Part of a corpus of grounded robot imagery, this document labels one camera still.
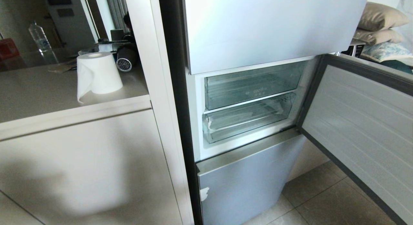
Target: patterned cushion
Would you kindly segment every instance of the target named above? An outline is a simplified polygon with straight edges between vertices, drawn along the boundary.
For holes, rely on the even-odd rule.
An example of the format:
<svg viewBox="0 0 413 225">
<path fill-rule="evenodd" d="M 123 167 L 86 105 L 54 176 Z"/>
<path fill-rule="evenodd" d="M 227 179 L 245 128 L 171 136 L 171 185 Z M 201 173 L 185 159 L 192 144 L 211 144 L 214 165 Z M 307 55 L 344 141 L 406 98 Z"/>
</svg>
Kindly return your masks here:
<svg viewBox="0 0 413 225">
<path fill-rule="evenodd" d="M 371 46 L 366 45 L 361 52 L 361 57 L 375 62 L 383 62 L 401 58 L 413 58 L 413 54 L 400 44 L 383 42 Z"/>
</svg>

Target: pillow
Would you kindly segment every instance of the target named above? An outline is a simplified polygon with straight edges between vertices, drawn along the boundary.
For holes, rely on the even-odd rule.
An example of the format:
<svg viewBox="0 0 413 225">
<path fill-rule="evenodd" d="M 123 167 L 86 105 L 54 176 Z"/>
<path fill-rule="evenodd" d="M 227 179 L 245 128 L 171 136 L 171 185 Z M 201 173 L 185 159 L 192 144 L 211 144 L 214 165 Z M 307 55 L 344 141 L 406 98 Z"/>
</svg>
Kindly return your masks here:
<svg viewBox="0 0 413 225">
<path fill-rule="evenodd" d="M 403 37 L 391 29 L 377 32 L 357 29 L 353 38 L 364 41 L 368 45 L 380 44 L 386 41 L 391 43 L 400 43 L 403 41 Z"/>
<path fill-rule="evenodd" d="M 367 2 L 358 27 L 375 32 L 405 25 L 408 22 L 408 17 L 395 8 L 379 3 Z"/>
<path fill-rule="evenodd" d="M 413 53 L 400 44 L 383 42 L 372 46 L 365 46 L 361 52 L 363 59 L 383 62 L 401 58 L 413 58 Z"/>
</svg>

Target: kitchen countertop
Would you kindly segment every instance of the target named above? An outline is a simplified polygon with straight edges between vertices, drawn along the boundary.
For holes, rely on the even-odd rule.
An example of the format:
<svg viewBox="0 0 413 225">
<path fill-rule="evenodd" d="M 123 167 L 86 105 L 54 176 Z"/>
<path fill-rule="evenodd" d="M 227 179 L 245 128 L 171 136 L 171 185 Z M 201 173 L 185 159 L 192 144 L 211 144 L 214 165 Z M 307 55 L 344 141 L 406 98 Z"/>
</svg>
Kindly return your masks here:
<svg viewBox="0 0 413 225">
<path fill-rule="evenodd" d="M 53 67 L 0 72 L 0 140 L 151 108 L 141 66 L 119 73 L 121 89 L 109 94 L 88 92 L 81 98 L 83 103 L 77 101 L 77 72 L 49 72 Z"/>
</svg>

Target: red object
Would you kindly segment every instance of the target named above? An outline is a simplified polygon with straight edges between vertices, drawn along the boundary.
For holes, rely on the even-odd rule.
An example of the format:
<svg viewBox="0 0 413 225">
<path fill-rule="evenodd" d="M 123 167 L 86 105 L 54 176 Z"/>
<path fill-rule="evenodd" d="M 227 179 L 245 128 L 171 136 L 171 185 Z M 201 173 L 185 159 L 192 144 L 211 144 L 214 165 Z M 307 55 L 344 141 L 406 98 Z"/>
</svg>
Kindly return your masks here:
<svg viewBox="0 0 413 225">
<path fill-rule="evenodd" d="M 0 40 L 0 61 L 6 60 L 8 58 L 18 56 L 19 55 L 19 50 L 17 50 L 17 47 L 15 45 L 15 42 L 10 39 L 3 39 Z"/>
</svg>

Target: transparent plastic drawer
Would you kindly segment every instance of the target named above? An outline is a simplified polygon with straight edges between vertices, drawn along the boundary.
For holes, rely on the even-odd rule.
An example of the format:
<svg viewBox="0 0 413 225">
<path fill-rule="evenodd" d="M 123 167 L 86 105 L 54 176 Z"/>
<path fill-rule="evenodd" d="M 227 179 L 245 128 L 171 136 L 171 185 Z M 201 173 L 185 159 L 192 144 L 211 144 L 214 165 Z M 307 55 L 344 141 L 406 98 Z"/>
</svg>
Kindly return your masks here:
<svg viewBox="0 0 413 225">
<path fill-rule="evenodd" d="M 288 118 L 295 94 L 288 93 L 202 116 L 203 131 L 213 143 Z"/>
<path fill-rule="evenodd" d="M 205 78 L 205 107 L 212 110 L 296 89 L 307 62 Z"/>
</svg>

